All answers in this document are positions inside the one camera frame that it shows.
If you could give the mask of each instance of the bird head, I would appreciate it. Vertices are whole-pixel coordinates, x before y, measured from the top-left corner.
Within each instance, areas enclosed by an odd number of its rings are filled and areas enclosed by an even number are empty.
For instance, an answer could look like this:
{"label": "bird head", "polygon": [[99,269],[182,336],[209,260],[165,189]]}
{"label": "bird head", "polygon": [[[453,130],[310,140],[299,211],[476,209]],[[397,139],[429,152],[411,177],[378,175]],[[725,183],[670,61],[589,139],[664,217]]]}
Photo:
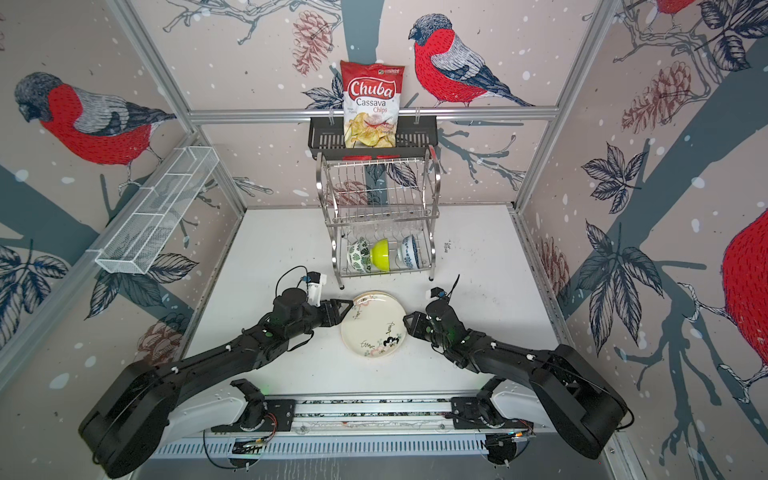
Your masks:
{"label": "bird head", "polygon": [[14,96],[18,111],[22,113],[24,119],[27,122],[36,118],[41,121],[53,120],[48,106],[48,94],[62,84],[59,77],[41,71],[29,74],[17,83]]}
{"label": "bird head", "polygon": [[453,28],[448,17],[440,13],[430,13],[416,20],[413,28],[411,28],[411,33],[408,35],[408,39],[415,40],[420,47],[423,47],[433,33],[443,28],[448,30]]}

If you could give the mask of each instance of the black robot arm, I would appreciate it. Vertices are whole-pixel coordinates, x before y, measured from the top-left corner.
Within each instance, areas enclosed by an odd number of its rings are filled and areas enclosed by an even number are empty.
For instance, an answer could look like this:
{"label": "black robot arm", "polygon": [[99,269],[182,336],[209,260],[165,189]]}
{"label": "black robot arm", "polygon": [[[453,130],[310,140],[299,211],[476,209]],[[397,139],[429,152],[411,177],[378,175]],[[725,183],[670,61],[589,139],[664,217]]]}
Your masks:
{"label": "black robot arm", "polygon": [[[570,346],[531,350],[466,329],[449,305],[450,297],[434,290],[438,298],[426,314],[414,312],[403,319],[408,333],[433,348],[442,347],[442,355],[459,368],[532,389],[560,436],[583,456],[597,458],[628,411],[605,379]],[[485,408],[493,409],[489,403]]]}
{"label": "black robot arm", "polygon": [[[341,323],[352,306],[349,300],[318,304],[309,304],[303,290],[291,288],[274,300],[272,312],[231,342],[162,366],[139,361],[125,367],[78,429],[94,462],[111,478],[134,471],[158,447],[178,405],[231,376],[272,362],[287,351],[294,336]],[[246,399],[263,399],[249,382],[232,386]]]}

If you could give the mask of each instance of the bowl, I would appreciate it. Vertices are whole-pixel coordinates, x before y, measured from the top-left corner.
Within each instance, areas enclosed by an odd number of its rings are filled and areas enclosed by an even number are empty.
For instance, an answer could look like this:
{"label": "bowl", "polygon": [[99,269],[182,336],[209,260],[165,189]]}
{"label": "bowl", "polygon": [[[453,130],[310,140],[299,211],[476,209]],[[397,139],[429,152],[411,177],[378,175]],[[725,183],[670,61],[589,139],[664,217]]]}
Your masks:
{"label": "bowl", "polygon": [[366,292],[353,301],[341,322],[341,339],[354,353],[368,358],[389,355],[406,339],[402,318],[406,311],[395,297],[384,292]]}
{"label": "bowl", "polygon": [[371,261],[382,272],[389,272],[389,241],[386,238],[376,242],[371,249]]}
{"label": "bowl", "polygon": [[400,248],[397,250],[400,260],[411,270],[422,267],[419,259],[419,249],[416,248],[416,237],[408,235],[400,242]]}
{"label": "bowl", "polygon": [[368,240],[360,237],[346,248],[346,261],[358,273],[371,273],[371,249]]}

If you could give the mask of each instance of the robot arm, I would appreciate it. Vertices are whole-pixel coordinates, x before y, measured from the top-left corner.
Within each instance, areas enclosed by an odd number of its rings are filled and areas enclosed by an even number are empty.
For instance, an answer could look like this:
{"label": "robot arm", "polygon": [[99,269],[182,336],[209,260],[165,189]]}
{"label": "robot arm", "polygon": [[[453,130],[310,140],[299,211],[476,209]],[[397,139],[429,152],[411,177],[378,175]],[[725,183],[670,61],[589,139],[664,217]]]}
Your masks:
{"label": "robot arm", "polygon": [[433,289],[433,296],[438,298],[426,314],[414,312],[403,321],[411,336],[443,348],[442,355],[459,368],[496,376],[478,399],[483,423],[503,423],[490,393],[509,379],[536,393],[555,429],[574,450],[592,459],[600,455],[628,408],[581,355],[567,345],[531,350],[498,342],[466,329],[442,289]]}
{"label": "robot arm", "polygon": [[[252,426],[258,424],[263,418],[263,395],[249,382],[232,382],[231,386],[243,395],[235,395],[233,405],[227,409],[220,409],[222,402],[217,399],[195,395],[231,376],[272,362],[288,350],[294,336],[341,323],[352,302],[319,301],[324,276],[310,272],[308,277],[311,300],[299,288],[285,290],[274,300],[271,313],[231,342],[162,366],[140,361],[125,367],[78,429],[94,453],[94,462],[104,467],[111,478],[118,478],[144,463],[161,440],[169,442],[184,432],[231,423],[233,414]],[[184,416],[194,411],[206,415]]]}

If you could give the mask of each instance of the chip bag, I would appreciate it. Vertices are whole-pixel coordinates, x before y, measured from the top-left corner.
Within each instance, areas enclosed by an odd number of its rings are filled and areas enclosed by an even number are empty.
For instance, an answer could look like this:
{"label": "chip bag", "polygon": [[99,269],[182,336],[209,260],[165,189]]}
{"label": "chip bag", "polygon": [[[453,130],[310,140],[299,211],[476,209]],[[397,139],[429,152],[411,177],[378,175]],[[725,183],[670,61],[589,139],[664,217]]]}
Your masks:
{"label": "chip bag", "polygon": [[341,62],[344,144],[394,147],[405,67]]}

